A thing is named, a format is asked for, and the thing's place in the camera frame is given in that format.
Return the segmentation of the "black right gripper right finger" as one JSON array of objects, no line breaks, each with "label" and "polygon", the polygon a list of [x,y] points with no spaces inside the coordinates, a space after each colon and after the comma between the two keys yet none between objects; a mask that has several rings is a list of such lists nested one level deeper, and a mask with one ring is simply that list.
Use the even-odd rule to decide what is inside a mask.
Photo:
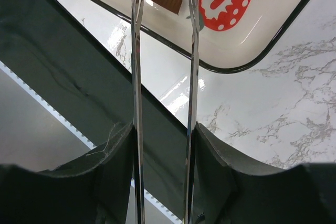
[{"label": "black right gripper right finger", "polygon": [[335,223],[335,164],[281,169],[196,125],[196,163],[206,223]]}]

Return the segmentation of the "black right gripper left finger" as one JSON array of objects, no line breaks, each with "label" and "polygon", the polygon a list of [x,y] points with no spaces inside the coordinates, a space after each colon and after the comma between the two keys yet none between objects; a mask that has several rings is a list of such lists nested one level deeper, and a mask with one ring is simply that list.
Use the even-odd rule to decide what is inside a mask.
[{"label": "black right gripper left finger", "polygon": [[133,125],[54,170],[1,166],[1,223],[125,223]]}]

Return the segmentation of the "metal tongs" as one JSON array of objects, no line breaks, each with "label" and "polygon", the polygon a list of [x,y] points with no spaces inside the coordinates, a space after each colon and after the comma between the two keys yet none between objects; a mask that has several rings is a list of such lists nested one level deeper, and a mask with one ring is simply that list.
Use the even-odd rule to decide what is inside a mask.
[{"label": "metal tongs", "polygon": [[[143,123],[142,123],[142,89],[141,89],[141,61],[140,61],[140,28],[143,17],[144,0],[131,0],[131,70],[133,86],[134,119],[136,133],[135,165],[135,206],[137,223],[145,222],[145,196],[143,180]],[[192,51],[190,94],[188,102],[187,145],[185,158],[185,182],[183,200],[183,223],[192,223],[193,196],[195,179],[195,146],[197,121],[197,93],[199,71],[199,32],[200,14],[199,0],[188,0],[190,19],[192,24]]]}]

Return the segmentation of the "strawberry print serving tray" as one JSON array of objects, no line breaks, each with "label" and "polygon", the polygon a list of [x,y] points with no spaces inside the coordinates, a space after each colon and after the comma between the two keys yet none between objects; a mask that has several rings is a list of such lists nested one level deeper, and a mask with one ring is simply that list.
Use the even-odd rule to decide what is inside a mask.
[{"label": "strawberry print serving tray", "polygon": [[[310,0],[199,0],[199,62],[217,73],[235,73],[259,63]],[[179,14],[144,0],[141,29],[191,57],[188,0]]]}]

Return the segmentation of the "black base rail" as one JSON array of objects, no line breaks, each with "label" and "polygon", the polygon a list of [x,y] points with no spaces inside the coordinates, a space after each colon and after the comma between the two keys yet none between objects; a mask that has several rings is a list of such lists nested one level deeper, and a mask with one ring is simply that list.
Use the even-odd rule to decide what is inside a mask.
[{"label": "black base rail", "polygon": [[[1,0],[1,61],[90,142],[133,119],[130,73],[55,0]],[[144,186],[181,215],[185,127],[142,91]]]}]

